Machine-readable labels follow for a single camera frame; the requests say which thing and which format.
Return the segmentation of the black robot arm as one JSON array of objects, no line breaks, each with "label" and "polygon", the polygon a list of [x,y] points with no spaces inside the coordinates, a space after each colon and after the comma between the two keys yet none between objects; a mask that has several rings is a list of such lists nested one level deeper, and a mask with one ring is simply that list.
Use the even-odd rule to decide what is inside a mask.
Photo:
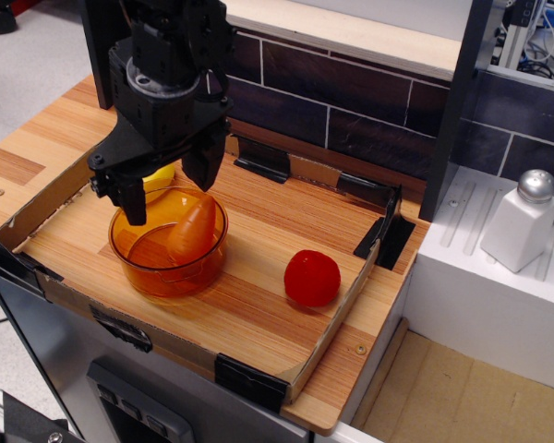
[{"label": "black robot arm", "polygon": [[132,225],[147,220],[144,177],[175,161],[209,190],[223,161],[233,103],[223,62],[235,28],[221,1],[82,1],[100,106],[112,132],[88,159],[91,187]]}]

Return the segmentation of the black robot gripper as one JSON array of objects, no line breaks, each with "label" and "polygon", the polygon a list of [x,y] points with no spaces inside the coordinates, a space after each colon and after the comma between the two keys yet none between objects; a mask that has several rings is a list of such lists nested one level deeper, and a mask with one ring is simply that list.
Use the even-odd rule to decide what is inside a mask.
[{"label": "black robot gripper", "polygon": [[110,102],[117,115],[112,132],[88,159],[91,182],[106,185],[106,195],[130,225],[147,221],[142,178],[181,160],[186,177],[201,191],[215,183],[222,165],[227,114],[234,103],[218,94],[204,94],[202,75],[184,84],[166,85],[134,64],[133,42],[117,42],[108,53]]}]

